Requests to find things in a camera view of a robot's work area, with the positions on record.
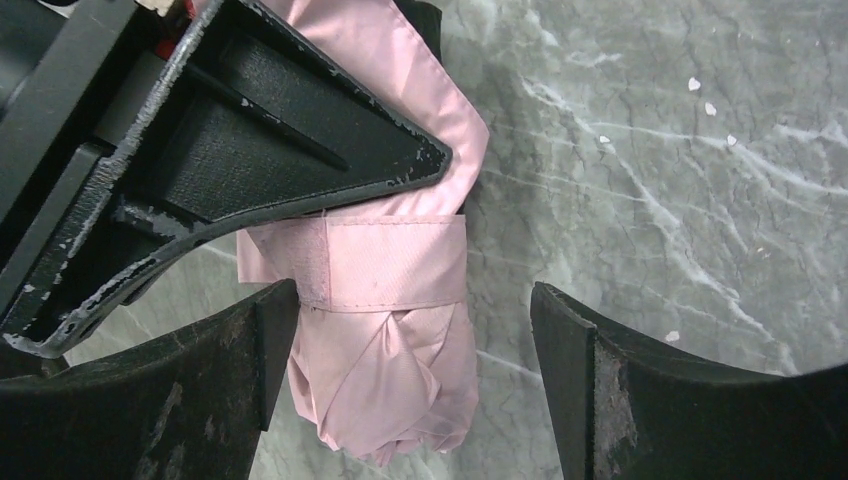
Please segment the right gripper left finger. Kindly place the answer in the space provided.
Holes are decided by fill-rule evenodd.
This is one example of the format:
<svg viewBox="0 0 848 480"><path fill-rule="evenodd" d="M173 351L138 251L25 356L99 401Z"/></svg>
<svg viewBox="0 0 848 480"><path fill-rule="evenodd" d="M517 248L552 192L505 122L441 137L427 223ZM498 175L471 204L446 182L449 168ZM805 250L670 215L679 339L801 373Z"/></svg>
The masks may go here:
<svg viewBox="0 0 848 480"><path fill-rule="evenodd" d="M1 384L5 479L245 479L297 325L286 279L49 378Z"/></svg>

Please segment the pink and black umbrella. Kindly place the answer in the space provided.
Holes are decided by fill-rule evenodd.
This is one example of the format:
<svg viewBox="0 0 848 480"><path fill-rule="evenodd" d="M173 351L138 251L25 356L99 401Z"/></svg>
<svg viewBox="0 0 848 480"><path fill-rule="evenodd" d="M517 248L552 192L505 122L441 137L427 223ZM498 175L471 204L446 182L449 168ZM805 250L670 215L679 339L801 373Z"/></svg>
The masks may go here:
<svg viewBox="0 0 848 480"><path fill-rule="evenodd" d="M436 185L239 231L238 277L295 281L287 375L322 442L381 466L420 446L448 452L479 400L461 206L488 129L396 2L270 8L453 157Z"/></svg>

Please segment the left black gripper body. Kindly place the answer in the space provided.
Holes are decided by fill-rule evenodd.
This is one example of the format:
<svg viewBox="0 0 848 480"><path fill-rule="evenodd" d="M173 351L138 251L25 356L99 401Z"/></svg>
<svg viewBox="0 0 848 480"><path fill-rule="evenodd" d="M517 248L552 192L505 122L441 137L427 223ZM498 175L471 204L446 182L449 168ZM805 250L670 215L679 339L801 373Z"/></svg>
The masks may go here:
<svg viewBox="0 0 848 480"><path fill-rule="evenodd" d="M78 1L63 17L1 5L1 62L36 45L1 109L1 228L56 232L85 218L122 231L200 232L212 221L212 5L175 18L138 1ZM35 33L45 27L48 46Z"/></svg>

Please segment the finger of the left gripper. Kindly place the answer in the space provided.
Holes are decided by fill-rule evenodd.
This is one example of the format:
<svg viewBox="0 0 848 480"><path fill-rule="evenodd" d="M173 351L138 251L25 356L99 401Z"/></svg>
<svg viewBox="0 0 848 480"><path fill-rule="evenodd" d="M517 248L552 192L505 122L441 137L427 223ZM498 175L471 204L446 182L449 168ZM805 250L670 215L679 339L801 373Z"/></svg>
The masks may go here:
<svg viewBox="0 0 848 480"><path fill-rule="evenodd" d="M1 338L56 358L194 248L230 232L436 184L451 149L257 1L212 5L212 221L122 231L85 218L56 232L1 228ZM4 94L36 45L1 62Z"/></svg>

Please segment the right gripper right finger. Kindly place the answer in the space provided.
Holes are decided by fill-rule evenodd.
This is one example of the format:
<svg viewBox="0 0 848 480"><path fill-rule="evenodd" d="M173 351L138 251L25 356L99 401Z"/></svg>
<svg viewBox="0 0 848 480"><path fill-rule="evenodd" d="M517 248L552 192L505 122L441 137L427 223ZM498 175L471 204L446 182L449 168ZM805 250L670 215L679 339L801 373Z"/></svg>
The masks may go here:
<svg viewBox="0 0 848 480"><path fill-rule="evenodd" d="M843 479L847 369L782 377L686 353L547 283L530 317L568 479Z"/></svg>

